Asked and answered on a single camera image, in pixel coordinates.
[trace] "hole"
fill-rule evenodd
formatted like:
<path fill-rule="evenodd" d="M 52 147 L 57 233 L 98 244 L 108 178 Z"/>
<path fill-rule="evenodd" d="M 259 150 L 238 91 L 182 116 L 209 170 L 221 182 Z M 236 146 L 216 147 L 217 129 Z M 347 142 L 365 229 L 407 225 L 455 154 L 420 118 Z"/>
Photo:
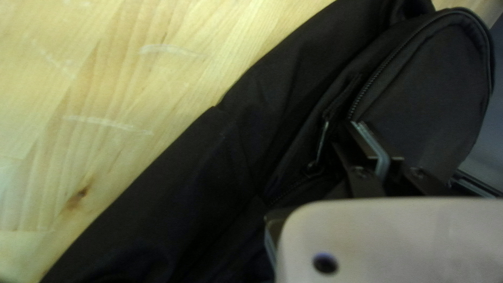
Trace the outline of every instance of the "hole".
<path fill-rule="evenodd" d="M 329 253 L 319 253 L 313 258 L 313 265 L 316 270 L 324 274 L 337 272 L 339 265 L 336 258 Z"/>

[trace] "black backpack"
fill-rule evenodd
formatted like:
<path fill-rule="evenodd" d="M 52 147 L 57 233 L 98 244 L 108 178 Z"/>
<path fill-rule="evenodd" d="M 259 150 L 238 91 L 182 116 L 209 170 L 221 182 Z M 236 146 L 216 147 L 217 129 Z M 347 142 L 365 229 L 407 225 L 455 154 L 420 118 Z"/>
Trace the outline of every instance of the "black backpack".
<path fill-rule="evenodd" d="M 337 0 L 253 65 L 41 282 L 268 281 L 271 210 L 460 194 L 446 183 L 480 130 L 491 52 L 469 10 Z"/>

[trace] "zippered pocket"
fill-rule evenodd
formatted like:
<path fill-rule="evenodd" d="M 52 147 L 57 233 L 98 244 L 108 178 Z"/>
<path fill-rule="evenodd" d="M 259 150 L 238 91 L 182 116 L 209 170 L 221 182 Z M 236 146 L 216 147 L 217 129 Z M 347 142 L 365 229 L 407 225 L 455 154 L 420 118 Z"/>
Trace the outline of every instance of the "zippered pocket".
<path fill-rule="evenodd" d="M 465 9 L 425 23 L 356 96 L 347 119 L 374 126 L 405 156 L 447 181 L 476 141 L 492 92 L 490 38 Z"/>

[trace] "wood grain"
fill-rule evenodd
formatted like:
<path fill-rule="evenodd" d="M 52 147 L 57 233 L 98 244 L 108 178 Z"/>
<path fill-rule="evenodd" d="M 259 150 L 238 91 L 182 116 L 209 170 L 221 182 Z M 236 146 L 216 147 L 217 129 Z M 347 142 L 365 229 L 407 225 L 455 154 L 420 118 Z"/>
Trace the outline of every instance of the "wood grain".
<path fill-rule="evenodd" d="M 37 282 L 256 60 L 331 0 L 0 0 L 0 280 Z M 489 24 L 497 0 L 463 5 Z"/>

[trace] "black fabric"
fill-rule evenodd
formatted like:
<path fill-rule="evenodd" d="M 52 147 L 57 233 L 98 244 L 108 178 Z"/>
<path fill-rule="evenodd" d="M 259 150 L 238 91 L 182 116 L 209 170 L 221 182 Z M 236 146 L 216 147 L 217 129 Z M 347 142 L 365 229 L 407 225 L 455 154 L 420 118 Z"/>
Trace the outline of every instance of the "black fabric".
<path fill-rule="evenodd" d="M 483 23 L 468 10 L 434 12 L 428 0 L 337 0 L 252 66 L 42 283 L 273 279 L 266 212 L 350 196 L 323 143 L 317 170 L 308 171 L 322 125 L 336 139 L 341 121 L 369 122 L 411 166 L 445 179 L 480 129 L 490 50 Z"/>

